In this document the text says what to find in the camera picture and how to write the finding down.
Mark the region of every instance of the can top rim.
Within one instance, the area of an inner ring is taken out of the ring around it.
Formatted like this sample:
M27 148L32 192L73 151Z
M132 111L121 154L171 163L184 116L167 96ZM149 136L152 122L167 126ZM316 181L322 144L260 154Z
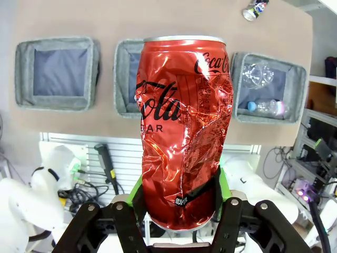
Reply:
M213 36L205 35L172 35L172 36L161 36L161 37L150 37L145 38L144 42L149 41L186 41L186 40L200 40L200 41L218 41L226 44L223 39Z

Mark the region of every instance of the can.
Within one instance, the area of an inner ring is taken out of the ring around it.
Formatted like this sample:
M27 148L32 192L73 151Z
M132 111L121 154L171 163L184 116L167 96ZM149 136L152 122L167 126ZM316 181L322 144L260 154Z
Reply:
M248 8L242 11L244 18L248 21L256 20L264 11L268 3L269 0L253 0L252 3L249 4Z
M191 230L215 211L214 176L233 89L226 45L210 36L144 40L135 98L147 211L160 227Z

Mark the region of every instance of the blue bottle cap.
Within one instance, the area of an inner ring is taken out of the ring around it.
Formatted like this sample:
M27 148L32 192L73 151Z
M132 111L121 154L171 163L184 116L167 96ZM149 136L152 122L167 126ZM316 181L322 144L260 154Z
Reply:
M249 102L248 103L248 111L253 112L256 109L256 104L255 102Z

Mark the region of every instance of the black and silver can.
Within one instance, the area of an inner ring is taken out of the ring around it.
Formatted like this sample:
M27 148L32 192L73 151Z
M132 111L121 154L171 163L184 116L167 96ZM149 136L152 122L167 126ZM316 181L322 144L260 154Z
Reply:
M254 21L264 11L269 0L253 0L249 6L242 11L244 18L248 21Z

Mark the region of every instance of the white slatted panel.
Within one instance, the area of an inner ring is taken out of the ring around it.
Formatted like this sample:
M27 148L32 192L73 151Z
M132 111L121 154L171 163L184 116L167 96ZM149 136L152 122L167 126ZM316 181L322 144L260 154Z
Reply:
M116 178L123 187L125 193L130 193L136 184L138 178L142 174L142 155L143 147L141 139L128 138L107 138L93 137L84 135L58 134L58 133L41 133L42 141L51 141L67 144L80 144L87 146L87 171L104 173L98 160L98 152L94 150L94 146L98 143L108 145L113 166L116 172ZM239 153L252 154L259 153L258 145L224 145L223 153ZM81 179L91 182L92 184L106 185L106 177L90 174L77 174ZM108 184L109 191L100 197L100 201L108 204L114 198L115 193L111 184ZM95 195L93 188L83 188L92 195ZM99 192L103 192L105 188L100 188Z

